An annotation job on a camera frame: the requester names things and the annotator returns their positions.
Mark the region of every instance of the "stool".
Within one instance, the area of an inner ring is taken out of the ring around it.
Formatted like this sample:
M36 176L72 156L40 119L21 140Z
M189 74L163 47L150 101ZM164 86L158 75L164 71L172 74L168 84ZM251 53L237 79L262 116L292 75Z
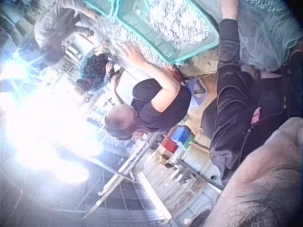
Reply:
M208 95L205 84L199 78L193 78L187 82L187 88L190 90L192 96L190 107L199 107Z

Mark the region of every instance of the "plastic basket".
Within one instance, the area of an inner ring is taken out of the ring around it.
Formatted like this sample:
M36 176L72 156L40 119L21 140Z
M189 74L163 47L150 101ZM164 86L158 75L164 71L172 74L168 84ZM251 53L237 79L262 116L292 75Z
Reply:
M219 34L210 19L203 13L201 7L194 0L186 0L198 12L205 23L210 27L212 34L200 44L177 50L172 43L158 38L158 34L145 23L136 13L134 4L140 0L117 0L116 18L129 30L140 36L144 42L159 54L167 63L173 64L190 58L200 52L213 48L219 44Z
M104 16L110 17L113 15L116 0L83 0L83 2Z

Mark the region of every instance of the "red container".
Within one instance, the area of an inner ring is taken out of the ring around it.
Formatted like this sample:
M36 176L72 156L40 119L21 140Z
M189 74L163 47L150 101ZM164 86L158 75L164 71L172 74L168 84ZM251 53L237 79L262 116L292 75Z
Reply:
M178 145L175 142L173 142L172 140L168 139L168 138L164 138L161 145L163 147L165 147L165 149L168 150L171 153L175 153L175 151L178 148Z

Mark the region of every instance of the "metal pole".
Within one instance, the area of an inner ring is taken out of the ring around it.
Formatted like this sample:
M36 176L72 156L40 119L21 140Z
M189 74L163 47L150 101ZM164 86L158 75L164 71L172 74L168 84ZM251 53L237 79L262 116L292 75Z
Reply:
M141 159L141 157L147 152L147 150L151 147L152 143L156 140L158 133L154 133L151 135L149 144L146 146L146 142L143 142L137 150L130 156L130 158L123 164L123 166L119 169L119 172L123 172L124 174L128 174L132 168L137 164L137 162ZM102 198L100 198L96 204L84 215L82 219L86 219L91 213L93 213L98 206L100 206L106 198L114 191L114 189L123 181L123 178L119 175L114 175L109 182L103 187Z

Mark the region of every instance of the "teal plastic crate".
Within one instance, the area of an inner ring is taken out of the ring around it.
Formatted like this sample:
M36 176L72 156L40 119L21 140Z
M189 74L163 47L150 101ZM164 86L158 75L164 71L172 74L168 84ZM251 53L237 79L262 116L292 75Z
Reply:
M116 0L83 0L83 2L104 16L110 17L115 10Z
M211 49L219 44L219 34L211 20L203 13L203 10L194 0L186 0L194 10L201 16L205 23L210 27L212 34L200 44L193 45L181 50L177 50L172 43L158 38L157 33L145 23L136 13L134 5L140 0L117 0L116 18L129 30L135 32L143 41L157 52L167 63L173 64L190 58L200 52Z

